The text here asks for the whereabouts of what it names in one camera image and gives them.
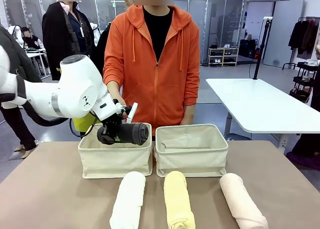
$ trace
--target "beige fabric basket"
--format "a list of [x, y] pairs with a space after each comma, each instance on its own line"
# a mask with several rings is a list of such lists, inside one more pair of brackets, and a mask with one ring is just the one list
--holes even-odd
[[145, 176], [152, 173], [152, 128], [149, 138], [141, 146], [131, 143], [102, 144], [97, 139], [97, 131], [102, 124], [96, 124], [92, 132], [84, 137], [79, 146], [83, 165], [83, 178], [123, 178], [127, 173], [136, 171]]
[[156, 173], [179, 171], [186, 177], [226, 174], [228, 144], [213, 124], [166, 126], [155, 131]]

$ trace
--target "white rolled towel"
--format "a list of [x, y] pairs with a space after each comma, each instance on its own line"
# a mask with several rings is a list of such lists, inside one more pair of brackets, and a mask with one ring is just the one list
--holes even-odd
[[267, 219], [249, 196], [240, 176], [227, 173], [221, 177], [220, 186], [240, 229], [268, 229]]
[[138, 229], [145, 185], [146, 177], [140, 172], [131, 171], [123, 177], [110, 218], [111, 229]]

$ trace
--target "purple shoe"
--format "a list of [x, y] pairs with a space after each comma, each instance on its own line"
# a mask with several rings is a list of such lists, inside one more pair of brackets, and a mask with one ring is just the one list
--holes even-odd
[[294, 164], [300, 164], [302, 166], [305, 166], [307, 168], [315, 169], [317, 171], [320, 171], [320, 156], [315, 155], [313, 157], [305, 157], [302, 155], [297, 155], [293, 153], [292, 151], [288, 152], [286, 154], [286, 157], [289, 159], [290, 162]]

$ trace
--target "glass wall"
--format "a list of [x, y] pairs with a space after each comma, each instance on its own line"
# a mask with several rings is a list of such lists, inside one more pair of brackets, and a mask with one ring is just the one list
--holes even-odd
[[[10, 25], [28, 26], [42, 38], [42, 17], [58, 0], [5, 0]], [[244, 0], [174, 0], [189, 12], [199, 27], [200, 60], [207, 61], [210, 45], [223, 47], [239, 43]], [[79, 0], [79, 9], [103, 31], [116, 15], [126, 11], [124, 0]]]

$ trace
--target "open door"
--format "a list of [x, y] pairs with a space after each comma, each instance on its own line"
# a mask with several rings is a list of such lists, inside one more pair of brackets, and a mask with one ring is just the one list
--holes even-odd
[[302, 16], [303, 8], [303, 0], [286, 0], [275, 3], [270, 36], [265, 49], [264, 65], [282, 68], [285, 63], [290, 62], [292, 50], [288, 44], [295, 24]]

